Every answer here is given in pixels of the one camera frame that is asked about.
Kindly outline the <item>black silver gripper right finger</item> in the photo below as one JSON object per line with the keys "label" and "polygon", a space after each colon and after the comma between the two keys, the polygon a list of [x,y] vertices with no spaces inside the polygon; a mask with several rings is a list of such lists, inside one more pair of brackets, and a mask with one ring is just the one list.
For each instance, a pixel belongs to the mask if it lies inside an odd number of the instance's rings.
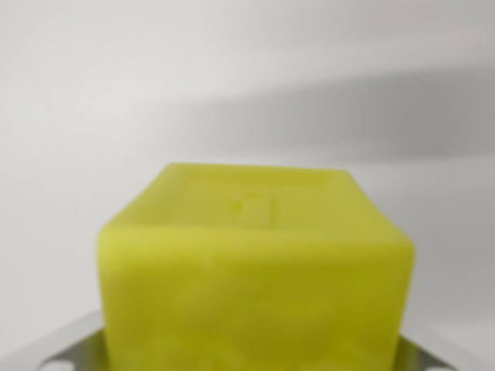
{"label": "black silver gripper right finger", "polygon": [[393,370],[463,370],[463,360],[457,351],[451,342],[438,336],[413,339],[403,335],[398,343]]}

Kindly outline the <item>black silver gripper left finger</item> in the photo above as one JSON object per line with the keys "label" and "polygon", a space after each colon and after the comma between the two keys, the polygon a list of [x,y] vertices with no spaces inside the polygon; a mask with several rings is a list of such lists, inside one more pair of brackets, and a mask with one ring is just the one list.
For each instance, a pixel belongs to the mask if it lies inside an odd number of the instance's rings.
{"label": "black silver gripper left finger", "polygon": [[2,370],[108,370],[104,320],[91,312],[1,360]]}

